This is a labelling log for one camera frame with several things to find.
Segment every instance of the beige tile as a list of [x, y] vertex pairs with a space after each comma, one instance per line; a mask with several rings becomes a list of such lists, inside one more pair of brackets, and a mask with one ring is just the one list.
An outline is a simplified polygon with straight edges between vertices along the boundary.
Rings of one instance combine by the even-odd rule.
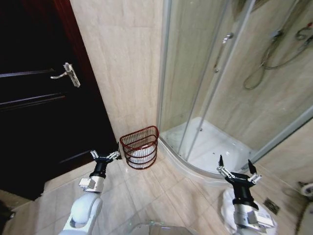
[[251, 188], [252, 196], [260, 204], [266, 198], [272, 200], [280, 207], [278, 217], [286, 224], [295, 227], [307, 202], [306, 198], [260, 166], [258, 167], [258, 172], [263, 177], [256, 186]]
[[20, 197], [18, 195], [12, 194], [10, 192], [0, 189], [0, 200], [9, 208], [14, 209], [19, 207], [27, 202], [29, 199]]
[[157, 149], [157, 157], [156, 158], [159, 158], [159, 160], [164, 159], [164, 154], [160, 151], [160, 148]]
[[154, 0], [123, 0], [125, 24], [132, 27], [153, 27], [156, 2]]
[[116, 139], [156, 123], [162, 2], [71, 1]]
[[120, 225], [117, 229], [113, 230], [110, 235], [125, 235], [128, 234], [137, 224], [140, 223], [140, 218], [136, 213], [133, 217]]
[[[251, 13], [241, 35], [249, 40], [239, 40], [236, 45], [206, 117], [210, 123], [256, 150], [313, 103], [310, 92], [313, 82], [308, 77], [312, 72], [308, 63], [313, 55], [307, 51], [284, 67], [266, 71], [256, 89], [248, 91], [243, 88], [244, 80], [259, 67], [270, 44], [268, 35], [279, 27], [292, 4], [291, 0], [267, 1]], [[294, 33], [310, 19], [309, 12], [313, 9], [311, 2], [298, 3], [302, 4], [306, 4], [304, 11], [292, 16], [295, 19], [291, 20], [292, 25], [288, 26], [288, 33], [280, 41], [269, 65], [281, 64], [295, 55], [300, 47], [301, 42], [294, 40]], [[258, 80], [259, 77], [260, 73], [256, 73], [253, 79]]]
[[123, 158], [122, 160], [119, 160], [117, 162], [118, 162], [118, 165], [121, 169], [124, 180], [128, 180], [128, 179], [142, 173], [142, 170], [136, 170], [136, 169], [131, 168], [129, 165], [127, 165], [125, 158]]
[[54, 223], [36, 232], [34, 235], [54, 235]]
[[149, 221], [164, 222], [167, 225], [184, 226], [179, 214], [166, 193], [138, 212], [143, 223]]
[[123, 160], [117, 160], [108, 164], [102, 193], [105, 193], [124, 182], [124, 177], [118, 164], [119, 161]]
[[94, 14], [97, 16], [98, 25], [122, 26], [124, 24], [122, 0], [101, 0], [96, 2], [98, 6]]
[[150, 169], [142, 170], [141, 174], [131, 177], [126, 184], [137, 211], [164, 192]]
[[166, 194], [186, 226], [190, 226], [209, 207], [208, 201], [187, 178], [166, 191]]
[[50, 192], [64, 184], [67, 184], [83, 175], [85, 175], [88, 172], [93, 171], [94, 167], [96, 166], [96, 162], [91, 162], [86, 165], [83, 165], [79, 168], [76, 168], [74, 170], [71, 170], [63, 175], [60, 175], [52, 180], [49, 180], [45, 183], [45, 190], [44, 193]]
[[77, 178], [69, 184], [56, 189], [56, 220], [70, 213], [70, 209], [76, 199], [80, 198], [84, 191], [79, 187], [81, 178]]
[[67, 214], [67, 215], [63, 216], [62, 218], [58, 219], [57, 221], [55, 221], [55, 223], [54, 223], [54, 234], [59, 234], [63, 230], [63, 228], [64, 228], [64, 226], [68, 220], [68, 217], [69, 217], [69, 214]]
[[99, 227], [99, 223], [97, 219], [92, 230], [92, 235], [101, 235], [101, 234], [102, 232], [100, 231], [100, 227]]
[[98, 224], [103, 235], [130, 219], [136, 209], [125, 183], [101, 195], [103, 207], [98, 216]]
[[219, 234], [228, 235], [229, 232], [224, 227], [216, 210], [210, 206], [196, 221], [191, 225], [199, 235]]
[[184, 178], [167, 159], [152, 165], [151, 170], [164, 190], [168, 190]]
[[56, 192], [44, 194], [34, 202], [17, 208], [16, 215], [6, 224], [11, 235], [32, 235], [54, 223], [56, 217]]
[[220, 186], [209, 186], [200, 184], [195, 181], [192, 182], [210, 204], [214, 203], [220, 196], [222, 196], [225, 189], [232, 188], [230, 184], [222, 184]]

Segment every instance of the door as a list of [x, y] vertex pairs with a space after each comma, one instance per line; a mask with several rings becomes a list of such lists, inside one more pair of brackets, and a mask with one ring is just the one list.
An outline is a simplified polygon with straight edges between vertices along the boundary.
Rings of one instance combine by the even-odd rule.
[[0, 30], [0, 188], [35, 199], [115, 137], [69, 0], [4, 1]]

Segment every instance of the shower hose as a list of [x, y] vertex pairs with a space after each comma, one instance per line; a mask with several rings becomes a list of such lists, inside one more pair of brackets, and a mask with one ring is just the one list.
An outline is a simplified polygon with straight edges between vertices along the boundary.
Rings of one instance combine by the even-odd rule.
[[[298, 57], [302, 52], [305, 51], [306, 48], [308, 48], [308, 45], [311, 41], [305, 41], [304, 44], [298, 49], [298, 52], [292, 57], [290, 58], [289, 60], [283, 62], [282, 64], [280, 65], [277, 65], [277, 66], [273, 66], [273, 67], [270, 67], [267, 65], [267, 62], [271, 56], [271, 52], [274, 51], [274, 47], [276, 45], [276, 41], [273, 41], [269, 47], [266, 49], [264, 55], [262, 56], [262, 61], [261, 61], [261, 64], [259, 65], [259, 67], [253, 71], [245, 80], [244, 80], [244, 88], [247, 89], [247, 90], [253, 90], [254, 88], [258, 87], [261, 82], [263, 81], [263, 78], [264, 78], [264, 73], [265, 73], [265, 70], [275, 70], [275, 69], [278, 69], [280, 67], [283, 67], [285, 65], [287, 65], [289, 62], [291, 62], [292, 60], [294, 60], [296, 57]], [[254, 84], [253, 86], [248, 86], [248, 82], [249, 80], [252, 78], [252, 76], [259, 70], [262, 69], [262, 74], [258, 80], [258, 82], [256, 84]]]

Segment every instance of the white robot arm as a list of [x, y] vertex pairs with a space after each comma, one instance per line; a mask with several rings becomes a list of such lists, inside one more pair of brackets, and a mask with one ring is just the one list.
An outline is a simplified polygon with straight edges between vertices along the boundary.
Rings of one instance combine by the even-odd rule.
[[99, 157], [95, 150], [90, 153], [97, 165], [88, 179], [81, 179], [79, 186], [86, 193], [74, 202], [63, 231], [59, 233], [60, 235], [91, 235], [95, 221], [102, 209], [100, 196], [106, 177], [107, 164], [115, 159], [121, 159], [118, 151], [107, 157]]

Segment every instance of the shower enclosure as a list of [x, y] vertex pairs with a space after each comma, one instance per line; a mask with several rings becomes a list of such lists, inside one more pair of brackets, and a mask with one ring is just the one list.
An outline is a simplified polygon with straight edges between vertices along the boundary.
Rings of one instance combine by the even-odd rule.
[[165, 0], [158, 127], [180, 163], [247, 169], [313, 117], [311, 0]]

